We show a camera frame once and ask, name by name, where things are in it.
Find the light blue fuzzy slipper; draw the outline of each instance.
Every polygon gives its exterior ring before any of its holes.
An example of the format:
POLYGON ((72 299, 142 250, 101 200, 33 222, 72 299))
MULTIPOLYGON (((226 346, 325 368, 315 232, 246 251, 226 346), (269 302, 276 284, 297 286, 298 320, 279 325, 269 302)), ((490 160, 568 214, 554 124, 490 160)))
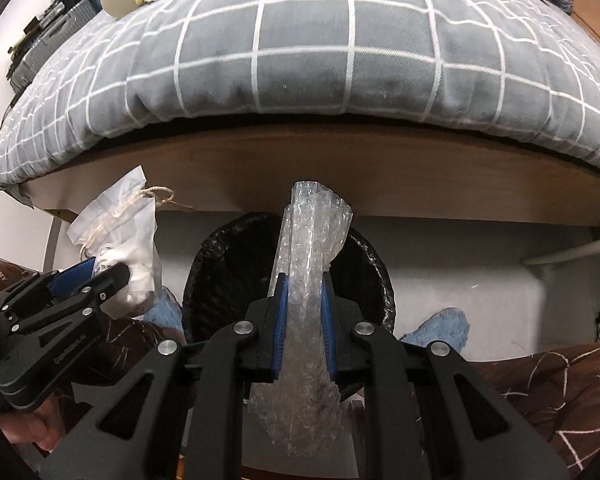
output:
POLYGON ((469 323, 464 312, 451 306, 431 316, 416 331, 403 335, 400 341, 417 346, 444 341, 460 353, 466 346, 468 335, 469 323))
POLYGON ((180 308, 180 304, 165 286, 162 288, 160 302, 144 314, 143 319, 154 323, 160 328, 174 328, 179 332, 184 332, 182 329, 182 309, 180 308))

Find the blue slipper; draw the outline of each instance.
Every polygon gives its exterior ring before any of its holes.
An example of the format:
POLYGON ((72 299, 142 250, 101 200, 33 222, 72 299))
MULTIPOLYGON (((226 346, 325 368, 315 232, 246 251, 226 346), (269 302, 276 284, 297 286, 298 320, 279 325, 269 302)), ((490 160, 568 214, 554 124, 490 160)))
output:
POLYGON ((460 353, 466 346, 469 335, 469 323, 462 310, 455 307, 444 308, 421 324, 400 341, 417 346, 427 346, 433 341, 444 341, 460 353))

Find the blue gripper pad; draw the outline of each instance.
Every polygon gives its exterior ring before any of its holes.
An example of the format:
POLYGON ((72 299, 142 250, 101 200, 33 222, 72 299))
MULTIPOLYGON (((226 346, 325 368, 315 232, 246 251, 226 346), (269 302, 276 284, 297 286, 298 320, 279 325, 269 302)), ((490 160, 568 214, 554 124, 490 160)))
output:
POLYGON ((278 303, 278 317, 276 319, 275 332, 273 333, 273 360, 272 370, 275 378, 280 375, 282 368, 282 356, 285 352, 285 337, 286 337, 286 308, 288 305, 289 292, 289 277, 285 275, 282 282, 282 293, 280 294, 280 302, 278 303))
POLYGON ((95 258, 89 258, 58 274, 49 285, 51 295, 64 300, 83 283, 88 282, 93 277, 95 261, 95 258))
POLYGON ((331 381, 338 378, 338 367, 336 365, 336 339, 333 333, 333 318, 331 317, 331 304, 327 294, 327 286, 322 282, 322 307, 320 309, 322 321, 322 339, 324 341, 324 357, 327 361, 327 371, 331 381))

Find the metal rivet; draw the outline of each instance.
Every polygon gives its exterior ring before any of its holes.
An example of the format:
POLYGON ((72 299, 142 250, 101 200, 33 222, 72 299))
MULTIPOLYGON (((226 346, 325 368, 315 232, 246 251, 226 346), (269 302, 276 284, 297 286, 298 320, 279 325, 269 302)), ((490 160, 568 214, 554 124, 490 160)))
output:
POLYGON ((431 353, 438 357, 446 357, 449 355, 449 352, 451 352, 451 348, 445 342, 436 341, 431 345, 431 353))
POLYGON ((238 321, 234 325, 234 332, 238 335, 247 335, 253 332, 253 323, 251 321, 238 321))
POLYGON ((361 321, 356 325, 356 333, 360 335, 372 335, 376 328, 366 321, 361 321))
POLYGON ((162 355, 171 355, 178 349, 178 343, 168 339, 167 341, 163 341, 158 345, 158 352, 162 355))

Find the paper bag with string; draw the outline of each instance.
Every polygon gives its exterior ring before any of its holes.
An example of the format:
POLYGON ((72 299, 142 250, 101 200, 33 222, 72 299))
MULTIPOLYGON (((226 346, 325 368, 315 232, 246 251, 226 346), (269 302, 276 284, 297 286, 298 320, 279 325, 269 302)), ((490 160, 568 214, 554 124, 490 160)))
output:
POLYGON ((91 202, 69 227, 72 243, 80 244, 80 259, 96 257, 99 274, 118 262, 129 266, 129 284, 102 305, 113 319, 135 317, 151 310, 162 293, 162 266, 154 245, 155 209, 173 198, 167 188, 144 189, 138 166, 91 202), (171 197, 160 200, 157 191, 171 197))

